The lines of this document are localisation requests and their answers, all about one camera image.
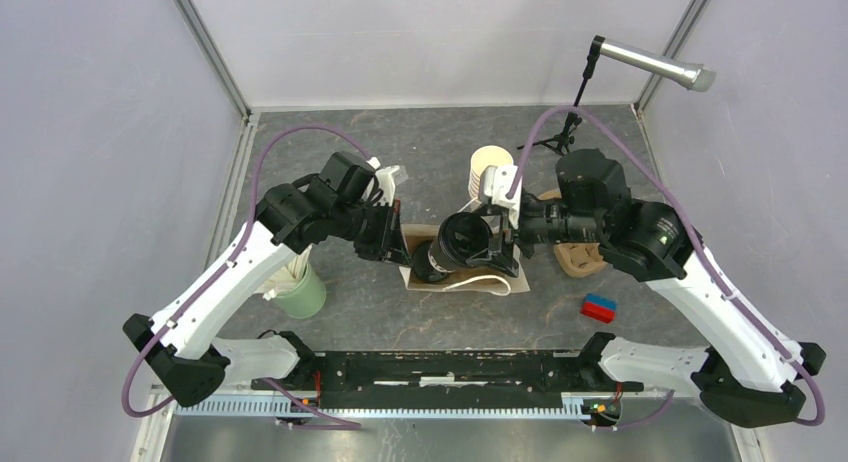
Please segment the black sleeved paper cup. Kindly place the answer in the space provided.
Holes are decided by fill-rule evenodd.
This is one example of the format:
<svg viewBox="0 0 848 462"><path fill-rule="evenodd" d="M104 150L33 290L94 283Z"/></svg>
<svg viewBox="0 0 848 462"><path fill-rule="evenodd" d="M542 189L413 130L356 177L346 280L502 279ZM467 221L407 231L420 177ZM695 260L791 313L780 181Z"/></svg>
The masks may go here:
<svg viewBox="0 0 848 462"><path fill-rule="evenodd" d="M435 239L420 244L412 255L412 273L424 283L440 283L459 269L458 263L447 256Z"/></svg>

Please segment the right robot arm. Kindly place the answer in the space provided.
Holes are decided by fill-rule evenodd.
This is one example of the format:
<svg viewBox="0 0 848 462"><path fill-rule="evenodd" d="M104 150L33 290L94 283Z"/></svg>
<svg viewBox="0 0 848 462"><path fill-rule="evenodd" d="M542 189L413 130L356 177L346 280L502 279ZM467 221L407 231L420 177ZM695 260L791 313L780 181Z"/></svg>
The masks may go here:
<svg viewBox="0 0 848 462"><path fill-rule="evenodd" d="M807 401L821 405L814 383L826 354L768 322L720 270L680 208L636 199L622 165L597 149L561 157L559 196L523 189L514 164L476 167L476 217L498 215L473 262L503 273L517 267L511 252L530 256L541 244L594 243L614 269L669 301L707 340L704 348L648 345L608 333L594 335L577 364L580 382L602 390L613 381L662 387L697 397L714 415L745 428L800 423Z"/></svg>

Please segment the brown paper bag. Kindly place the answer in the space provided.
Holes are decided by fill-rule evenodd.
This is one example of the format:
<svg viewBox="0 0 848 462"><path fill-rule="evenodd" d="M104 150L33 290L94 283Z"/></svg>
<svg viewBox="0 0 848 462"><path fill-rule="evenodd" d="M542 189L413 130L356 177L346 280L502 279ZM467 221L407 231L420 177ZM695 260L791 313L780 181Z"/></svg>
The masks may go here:
<svg viewBox="0 0 848 462"><path fill-rule="evenodd" d="M410 253L413 253L422 243L435 238L438 226L403 224L402 231L408 249ZM399 272L405 288L409 291L434 293L479 292L499 297L530 291L529 283L522 266L519 266L517 277L500 274L486 268L464 269L449 274L446 279L437 283L424 282L407 267L400 267Z"/></svg>

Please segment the black coffee lid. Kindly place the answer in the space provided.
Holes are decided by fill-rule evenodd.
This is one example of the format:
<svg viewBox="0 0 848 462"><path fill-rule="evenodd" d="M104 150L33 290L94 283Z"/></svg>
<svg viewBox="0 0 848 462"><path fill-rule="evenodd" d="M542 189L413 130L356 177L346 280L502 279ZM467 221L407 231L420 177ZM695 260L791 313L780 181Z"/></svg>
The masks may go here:
<svg viewBox="0 0 848 462"><path fill-rule="evenodd" d="M492 229L481 216L469 212L455 213L439 228L438 260L444 268L451 270L476 267L487 257L492 236Z"/></svg>

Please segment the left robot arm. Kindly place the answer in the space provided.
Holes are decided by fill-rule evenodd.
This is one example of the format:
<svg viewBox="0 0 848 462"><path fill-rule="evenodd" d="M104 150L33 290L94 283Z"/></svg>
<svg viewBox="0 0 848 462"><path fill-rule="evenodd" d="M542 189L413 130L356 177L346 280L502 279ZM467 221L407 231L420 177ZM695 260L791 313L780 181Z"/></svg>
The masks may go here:
<svg viewBox="0 0 848 462"><path fill-rule="evenodd" d="M351 242L363 260L409 264L395 197L404 178L401 166L336 152L319 173L269 189L231 245L183 294L152 316L127 319L123 331L138 361L182 407L223 385L261 378L306 387L314 363L297 338L229 340L218 333L263 283L328 238Z"/></svg>

